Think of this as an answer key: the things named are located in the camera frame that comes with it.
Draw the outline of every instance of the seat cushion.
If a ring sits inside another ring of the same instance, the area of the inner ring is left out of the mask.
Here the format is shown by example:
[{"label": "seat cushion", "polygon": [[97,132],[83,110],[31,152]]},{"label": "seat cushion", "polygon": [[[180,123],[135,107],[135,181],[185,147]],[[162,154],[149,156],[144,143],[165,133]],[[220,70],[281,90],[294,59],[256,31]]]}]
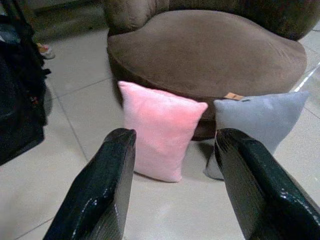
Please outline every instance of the seat cushion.
[{"label": "seat cushion", "polygon": [[201,120],[211,122],[214,100],[229,92],[288,92],[307,64],[299,42],[241,16],[211,10],[161,13],[136,31],[110,36],[107,49],[118,80],[207,102]]}]

